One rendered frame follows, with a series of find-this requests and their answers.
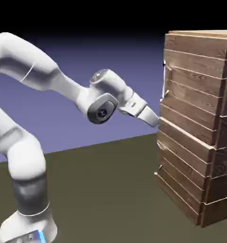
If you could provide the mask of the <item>wooden cabinet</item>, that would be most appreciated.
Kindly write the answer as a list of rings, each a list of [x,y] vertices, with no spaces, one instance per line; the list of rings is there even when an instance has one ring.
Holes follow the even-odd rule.
[[[160,131],[166,133],[175,141],[178,141],[183,145],[187,143],[189,138],[191,138],[199,143],[203,143],[211,149],[212,154],[210,155],[211,166],[209,181],[204,199],[206,203],[213,204],[218,221],[227,219],[227,147],[215,148],[214,146],[210,146],[197,139],[182,128],[162,117],[161,109],[158,132]]]

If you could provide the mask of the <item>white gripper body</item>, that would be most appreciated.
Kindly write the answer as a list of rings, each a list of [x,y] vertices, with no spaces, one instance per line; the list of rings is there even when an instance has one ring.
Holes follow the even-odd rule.
[[[137,118],[144,121],[151,127],[156,127],[159,122],[159,117],[148,105],[145,106],[145,108],[140,112]]]

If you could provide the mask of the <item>wooden cabinet door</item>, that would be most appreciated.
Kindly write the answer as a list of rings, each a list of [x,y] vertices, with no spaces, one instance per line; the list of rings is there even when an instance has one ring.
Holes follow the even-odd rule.
[[[165,35],[161,116],[204,143],[227,147],[227,30]]]
[[[160,187],[195,225],[217,222],[213,204],[204,199],[211,149],[191,138],[183,145],[162,131],[157,141],[165,147],[164,151],[158,149],[159,165],[163,165],[156,176]]]

